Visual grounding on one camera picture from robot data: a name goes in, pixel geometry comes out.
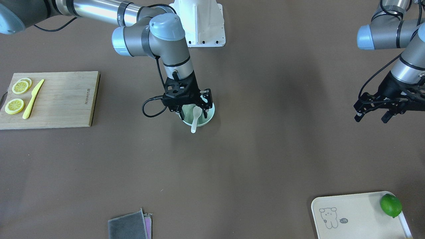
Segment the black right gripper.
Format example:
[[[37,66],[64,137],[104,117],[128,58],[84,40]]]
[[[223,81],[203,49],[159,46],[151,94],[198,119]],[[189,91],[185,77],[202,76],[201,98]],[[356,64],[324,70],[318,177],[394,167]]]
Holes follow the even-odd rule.
[[[213,106],[212,94],[209,88],[200,90],[197,84],[195,73],[180,79],[173,73],[172,77],[167,77],[164,84],[164,94],[161,102],[172,112],[179,112],[181,120],[185,120],[183,105],[195,104],[202,109],[203,117],[208,118],[208,111]]]

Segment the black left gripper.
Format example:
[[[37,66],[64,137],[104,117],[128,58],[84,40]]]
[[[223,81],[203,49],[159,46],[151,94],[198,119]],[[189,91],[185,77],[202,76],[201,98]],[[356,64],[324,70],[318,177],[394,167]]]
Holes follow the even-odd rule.
[[[355,121],[360,122],[366,113],[377,109],[387,109],[381,121],[388,123],[397,114],[406,111],[424,111],[424,74],[419,74],[419,82],[404,83],[388,73],[375,94],[364,92],[355,102]]]

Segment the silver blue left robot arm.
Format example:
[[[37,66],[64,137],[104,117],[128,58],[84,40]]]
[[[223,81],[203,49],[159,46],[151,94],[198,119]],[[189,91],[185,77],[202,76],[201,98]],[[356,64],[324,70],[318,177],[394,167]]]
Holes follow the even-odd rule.
[[[424,111],[425,26],[424,1],[416,0],[417,19],[404,20],[411,0],[381,0],[371,23],[357,32],[357,46],[363,50],[402,48],[390,61],[392,69],[384,77],[375,94],[360,89],[354,104],[355,121],[367,113],[387,109],[382,122],[406,111]]]

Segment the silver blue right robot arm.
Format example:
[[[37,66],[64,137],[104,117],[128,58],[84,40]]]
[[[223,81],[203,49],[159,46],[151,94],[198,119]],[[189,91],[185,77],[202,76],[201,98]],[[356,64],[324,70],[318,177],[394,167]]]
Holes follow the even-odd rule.
[[[187,47],[185,31],[176,11],[166,4],[140,6],[122,0],[2,0],[1,33],[15,34],[53,16],[95,19],[117,25],[111,40],[123,56],[149,56],[163,62],[167,74],[161,84],[164,109],[185,119],[183,107],[195,105],[204,118],[214,108],[211,90],[200,90]]]

